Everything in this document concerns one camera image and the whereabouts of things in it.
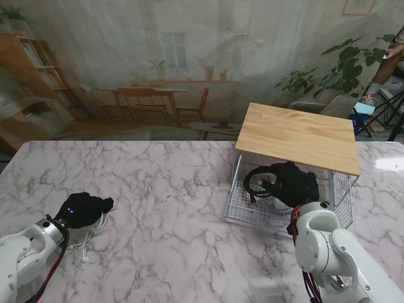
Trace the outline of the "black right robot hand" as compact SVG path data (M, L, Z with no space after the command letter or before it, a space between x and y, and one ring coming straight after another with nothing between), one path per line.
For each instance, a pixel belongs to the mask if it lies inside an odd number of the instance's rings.
M304 172L294 162L275 163L270 166L276 181L271 194L290 208L319 201L316 175Z

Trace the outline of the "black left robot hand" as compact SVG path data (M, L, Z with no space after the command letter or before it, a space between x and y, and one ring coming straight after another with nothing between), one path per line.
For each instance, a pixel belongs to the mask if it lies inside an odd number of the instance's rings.
M99 198L89 193L73 193L62 204L54 220L69 229L88 227L113 209L112 198Z

